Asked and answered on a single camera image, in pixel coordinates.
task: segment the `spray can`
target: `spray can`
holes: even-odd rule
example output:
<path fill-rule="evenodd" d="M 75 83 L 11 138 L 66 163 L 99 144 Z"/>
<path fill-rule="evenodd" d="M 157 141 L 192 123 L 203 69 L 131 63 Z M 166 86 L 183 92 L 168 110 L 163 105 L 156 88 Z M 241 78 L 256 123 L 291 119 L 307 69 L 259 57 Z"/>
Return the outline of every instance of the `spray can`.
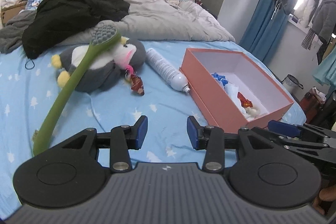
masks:
<path fill-rule="evenodd" d="M 190 91 L 185 75 L 175 69 L 155 49 L 149 48 L 146 51 L 146 61 L 174 90 L 185 93 Z"/>

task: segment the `hand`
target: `hand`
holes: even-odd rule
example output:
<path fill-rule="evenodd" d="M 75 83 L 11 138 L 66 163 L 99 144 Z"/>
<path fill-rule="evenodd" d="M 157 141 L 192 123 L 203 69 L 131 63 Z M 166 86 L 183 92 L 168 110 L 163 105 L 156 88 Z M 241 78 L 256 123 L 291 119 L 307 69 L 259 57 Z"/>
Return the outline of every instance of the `hand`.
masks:
<path fill-rule="evenodd" d="M 322 215 L 324 215 L 324 210 L 320 207 L 322 201 L 335 201 L 336 200 L 336 185 L 322 189 L 319 196 L 315 198 L 313 202 L 313 207 Z"/>

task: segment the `red wrapper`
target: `red wrapper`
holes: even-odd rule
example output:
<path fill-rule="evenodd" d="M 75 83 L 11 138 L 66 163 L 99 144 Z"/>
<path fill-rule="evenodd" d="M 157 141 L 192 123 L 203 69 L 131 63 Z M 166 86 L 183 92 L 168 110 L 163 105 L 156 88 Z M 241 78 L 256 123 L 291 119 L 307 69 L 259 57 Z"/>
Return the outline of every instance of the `red wrapper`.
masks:
<path fill-rule="evenodd" d="M 238 99 L 241 102 L 241 106 L 246 108 L 246 107 L 253 107 L 253 104 L 251 101 L 247 100 L 240 92 L 238 92 Z"/>
<path fill-rule="evenodd" d="M 143 82 L 139 76 L 131 75 L 131 90 L 141 96 L 145 94 L 145 91 L 143 90 Z"/>

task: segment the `pink box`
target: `pink box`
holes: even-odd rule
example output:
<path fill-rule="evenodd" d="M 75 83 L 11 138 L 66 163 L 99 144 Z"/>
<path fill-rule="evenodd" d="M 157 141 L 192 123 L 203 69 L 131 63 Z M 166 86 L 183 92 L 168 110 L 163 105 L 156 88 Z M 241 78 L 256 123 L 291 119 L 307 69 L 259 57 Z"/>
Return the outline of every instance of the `pink box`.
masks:
<path fill-rule="evenodd" d="M 225 132 L 237 133 L 244 126 L 267 127 L 270 120 L 280 120 L 293 105 L 293 99 L 257 64 L 242 52 L 188 48 L 181 71 L 189 81 L 190 95 L 207 122 Z M 226 94 L 212 73 L 225 75 L 239 86 L 246 99 L 261 113 L 247 120 Z"/>

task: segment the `light blue fabric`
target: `light blue fabric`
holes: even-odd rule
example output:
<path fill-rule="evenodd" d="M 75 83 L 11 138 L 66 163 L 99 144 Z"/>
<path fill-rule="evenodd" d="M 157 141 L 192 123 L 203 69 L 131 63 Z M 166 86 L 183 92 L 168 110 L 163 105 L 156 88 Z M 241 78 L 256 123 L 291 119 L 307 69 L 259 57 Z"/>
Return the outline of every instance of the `light blue fabric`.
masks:
<path fill-rule="evenodd" d="M 239 43 L 266 65 L 278 48 L 288 19 L 283 9 L 278 10 L 271 19 L 274 10 L 274 0 L 259 0 L 250 24 Z"/>
<path fill-rule="evenodd" d="M 153 47 L 177 68 L 181 66 L 187 47 L 216 48 L 244 51 L 269 75 L 271 72 L 250 53 L 233 42 L 144 42 Z M 20 203 L 14 192 L 12 177 L 17 167 L 31 157 L 33 132 L 40 128 L 59 88 L 56 72 L 50 64 L 53 54 L 64 47 L 48 51 L 35 60 L 35 68 L 26 70 L 26 58 L 19 48 L 0 55 L 0 217 L 7 218 Z M 202 166 L 205 151 L 192 149 L 186 132 L 186 121 L 194 115 L 201 125 L 206 121 L 190 95 L 170 88 L 147 64 L 139 75 L 144 82 L 145 95 L 131 94 L 130 86 L 120 79 L 107 92 L 91 95 L 74 92 L 56 126 L 52 145 L 69 138 L 84 128 L 94 127 L 108 132 L 121 124 L 134 124 L 141 114 L 148 116 L 148 133 L 139 151 L 130 151 L 132 162 L 197 162 Z M 297 103 L 283 118 L 303 124 L 305 114 Z M 109 166 L 108 150 L 101 150 L 99 162 Z M 226 152 L 226 166 L 236 162 L 235 153 Z"/>
<path fill-rule="evenodd" d="M 336 86 L 336 47 L 321 64 L 314 69 L 313 77 L 321 85 L 327 84 Z"/>

